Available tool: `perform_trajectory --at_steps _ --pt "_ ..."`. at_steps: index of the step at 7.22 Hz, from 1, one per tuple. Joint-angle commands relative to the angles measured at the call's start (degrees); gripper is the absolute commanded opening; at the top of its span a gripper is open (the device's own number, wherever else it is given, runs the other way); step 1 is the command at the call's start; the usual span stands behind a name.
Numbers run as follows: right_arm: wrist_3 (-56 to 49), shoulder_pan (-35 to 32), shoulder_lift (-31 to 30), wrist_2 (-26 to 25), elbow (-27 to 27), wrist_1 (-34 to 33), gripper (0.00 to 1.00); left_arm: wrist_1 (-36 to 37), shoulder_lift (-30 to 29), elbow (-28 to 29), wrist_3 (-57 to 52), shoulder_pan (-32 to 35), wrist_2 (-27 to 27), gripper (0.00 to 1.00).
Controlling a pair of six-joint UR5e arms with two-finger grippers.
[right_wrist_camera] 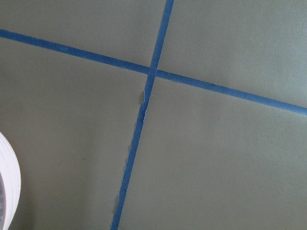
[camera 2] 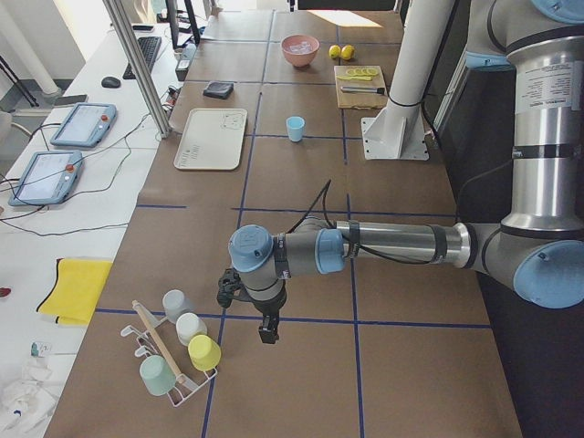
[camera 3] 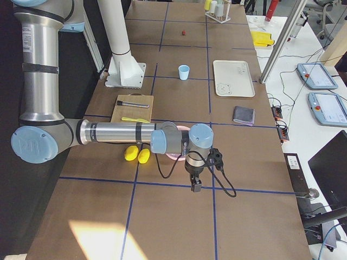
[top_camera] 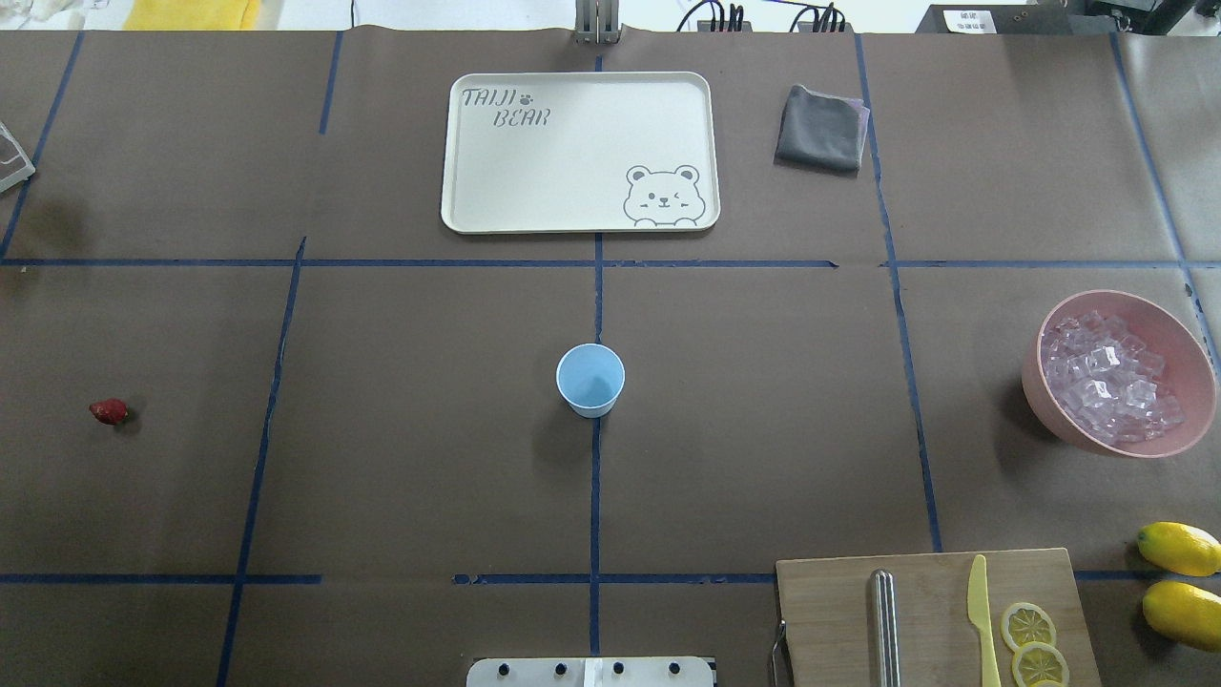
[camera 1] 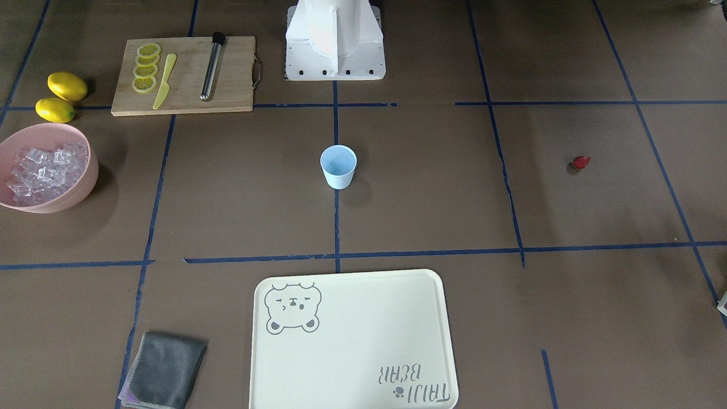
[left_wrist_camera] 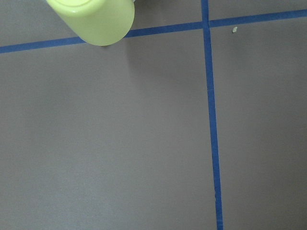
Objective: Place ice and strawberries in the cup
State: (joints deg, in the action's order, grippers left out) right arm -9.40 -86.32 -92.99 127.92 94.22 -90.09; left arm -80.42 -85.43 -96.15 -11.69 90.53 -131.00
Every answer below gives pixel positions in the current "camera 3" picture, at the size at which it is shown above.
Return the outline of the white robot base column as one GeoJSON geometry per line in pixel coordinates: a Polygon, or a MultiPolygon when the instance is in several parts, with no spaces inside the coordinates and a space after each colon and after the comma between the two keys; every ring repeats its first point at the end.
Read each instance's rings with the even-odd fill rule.
{"type": "Polygon", "coordinates": [[[104,0],[98,5],[112,53],[105,85],[141,89],[146,64],[131,54],[121,1],[104,0]]]}

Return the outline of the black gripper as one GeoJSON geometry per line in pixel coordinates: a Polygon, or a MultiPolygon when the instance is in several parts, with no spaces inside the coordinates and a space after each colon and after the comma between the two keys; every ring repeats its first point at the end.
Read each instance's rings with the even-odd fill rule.
{"type": "Polygon", "coordinates": [[[198,155],[187,155],[185,158],[185,169],[191,176],[191,191],[200,192],[202,182],[199,179],[203,172],[205,162],[198,155]]]}

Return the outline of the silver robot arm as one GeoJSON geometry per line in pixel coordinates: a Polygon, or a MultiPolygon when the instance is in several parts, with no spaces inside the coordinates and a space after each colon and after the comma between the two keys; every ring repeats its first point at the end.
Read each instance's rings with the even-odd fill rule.
{"type": "Polygon", "coordinates": [[[59,31],[84,29],[82,1],[14,1],[22,25],[25,110],[11,147],[22,160],[40,164],[60,152],[89,143],[147,144],[154,154],[174,153],[185,159],[191,189],[201,189],[200,173],[220,156],[213,131],[198,123],[180,131],[172,122],[111,123],[67,119],[59,111],[59,31]]]}

